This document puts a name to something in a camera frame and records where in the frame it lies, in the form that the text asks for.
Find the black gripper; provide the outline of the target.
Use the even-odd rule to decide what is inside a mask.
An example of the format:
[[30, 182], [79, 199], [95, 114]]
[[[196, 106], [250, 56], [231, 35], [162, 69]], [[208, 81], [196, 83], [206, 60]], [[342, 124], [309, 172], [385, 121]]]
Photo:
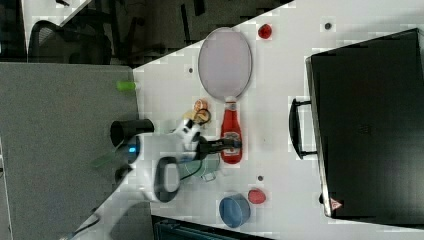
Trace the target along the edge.
[[204, 137], [199, 138], [199, 143], [196, 148], [196, 158], [204, 159], [209, 154], [216, 154], [220, 151], [241, 149], [242, 142], [234, 139], [220, 139], [208, 141]]

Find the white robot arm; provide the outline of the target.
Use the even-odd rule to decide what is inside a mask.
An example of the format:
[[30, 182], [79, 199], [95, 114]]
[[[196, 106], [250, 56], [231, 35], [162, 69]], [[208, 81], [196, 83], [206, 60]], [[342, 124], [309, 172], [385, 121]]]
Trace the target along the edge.
[[242, 147], [239, 138], [205, 139], [201, 125], [191, 119], [183, 120], [170, 133], [140, 133], [136, 140], [137, 158], [115, 191], [78, 229], [60, 240], [112, 240], [113, 228], [134, 205], [168, 203], [176, 197], [181, 181], [179, 164]]

